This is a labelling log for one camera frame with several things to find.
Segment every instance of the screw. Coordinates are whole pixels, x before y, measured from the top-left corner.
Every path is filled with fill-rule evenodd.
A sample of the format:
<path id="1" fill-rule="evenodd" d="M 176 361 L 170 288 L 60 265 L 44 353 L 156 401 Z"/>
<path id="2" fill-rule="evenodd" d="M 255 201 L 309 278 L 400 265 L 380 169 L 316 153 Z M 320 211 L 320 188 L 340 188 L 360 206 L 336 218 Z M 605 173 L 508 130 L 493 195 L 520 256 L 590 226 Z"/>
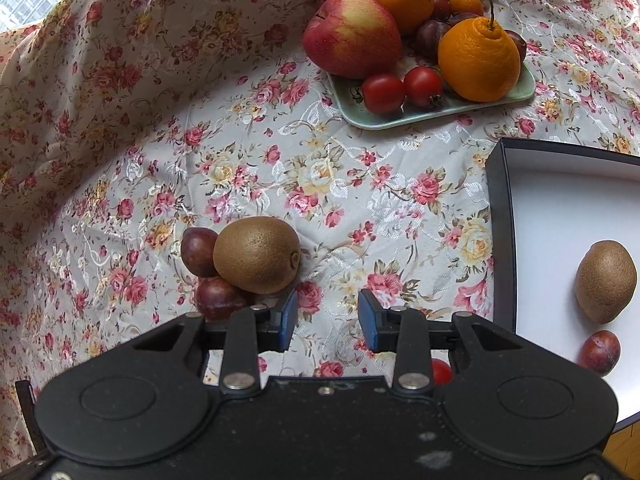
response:
<path id="1" fill-rule="evenodd" d="M 244 372 L 235 372 L 225 376 L 222 382 L 231 390 L 245 390 L 255 384 L 255 379 Z"/>
<path id="2" fill-rule="evenodd" d="M 421 390 L 429 386 L 431 381 L 425 374 L 409 372 L 398 377 L 398 384 L 407 390 Z"/>

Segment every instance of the rose pattern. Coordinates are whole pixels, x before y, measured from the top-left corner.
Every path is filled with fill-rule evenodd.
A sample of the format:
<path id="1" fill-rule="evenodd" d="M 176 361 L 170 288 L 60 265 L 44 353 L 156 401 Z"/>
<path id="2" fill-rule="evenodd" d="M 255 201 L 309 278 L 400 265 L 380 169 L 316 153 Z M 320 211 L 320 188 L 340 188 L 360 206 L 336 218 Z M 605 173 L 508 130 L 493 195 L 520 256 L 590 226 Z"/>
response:
<path id="1" fill-rule="evenodd" d="M 361 288 L 429 319 L 492 316 L 500 137 L 639 153 L 640 0 L 500 0 L 532 102 L 377 133 L 341 119 L 300 48 L 322 1 L 62 0 L 0 36 L 1 468 L 31 454 L 15 380 L 37 394 L 194 309 L 188 226 L 270 215 L 300 234 L 300 320 L 263 378 L 390 375 L 364 345 Z"/>

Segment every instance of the floral tablecloth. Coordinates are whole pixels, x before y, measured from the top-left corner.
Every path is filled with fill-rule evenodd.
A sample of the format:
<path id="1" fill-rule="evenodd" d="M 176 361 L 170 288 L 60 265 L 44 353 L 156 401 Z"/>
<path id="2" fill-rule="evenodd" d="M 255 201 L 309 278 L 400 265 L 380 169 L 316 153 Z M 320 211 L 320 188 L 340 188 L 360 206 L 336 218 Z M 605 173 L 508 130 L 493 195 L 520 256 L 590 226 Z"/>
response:
<path id="1" fill-rule="evenodd" d="M 496 0 L 532 102 L 386 132 L 345 123 L 300 37 L 323 0 L 63 0 L 3 36 L 0 449 L 31 453 L 12 384 L 193 310 L 189 225 L 300 235 L 300 322 L 263 376 L 386 374 L 356 292 L 492 315 L 484 162 L 501 136 L 638 154 L 639 0 Z M 206 380 L 215 382 L 220 353 Z"/>

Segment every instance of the red tomato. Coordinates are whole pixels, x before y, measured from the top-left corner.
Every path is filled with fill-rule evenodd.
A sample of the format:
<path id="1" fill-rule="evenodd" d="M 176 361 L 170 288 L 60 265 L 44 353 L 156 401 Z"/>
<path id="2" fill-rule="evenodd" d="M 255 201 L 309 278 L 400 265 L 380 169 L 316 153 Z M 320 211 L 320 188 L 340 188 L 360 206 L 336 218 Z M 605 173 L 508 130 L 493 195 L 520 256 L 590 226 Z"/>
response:
<path id="1" fill-rule="evenodd" d="M 453 379 L 451 367 L 442 359 L 431 359 L 433 368 L 433 380 L 436 384 L 447 384 Z"/>
<path id="2" fill-rule="evenodd" d="M 442 95 L 442 79 L 433 68 L 417 66 L 404 76 L 404 91 L 414 105 L 431 107 Z"/>
<path id="3" fill-rule="evenodd" d="M 364 105 L 374 114 L 388 114 L 404 103 L 404 85 L 392 74 L 367 77 L 362 84 Z"/>

